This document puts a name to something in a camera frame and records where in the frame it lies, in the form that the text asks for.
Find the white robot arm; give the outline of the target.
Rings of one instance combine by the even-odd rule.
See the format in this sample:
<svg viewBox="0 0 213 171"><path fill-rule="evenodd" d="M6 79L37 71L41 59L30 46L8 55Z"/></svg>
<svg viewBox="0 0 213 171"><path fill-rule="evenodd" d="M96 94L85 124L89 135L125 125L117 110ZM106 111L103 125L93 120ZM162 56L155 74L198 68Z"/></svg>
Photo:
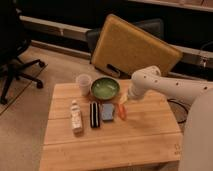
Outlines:
<svg viewBox="0 0 213 171"><path fill-rule="evenodd" d="M191 106L178 171L213 171L213 81L168 78L157 66L135 71L120 103L142 99L148 90Z"/></svg>

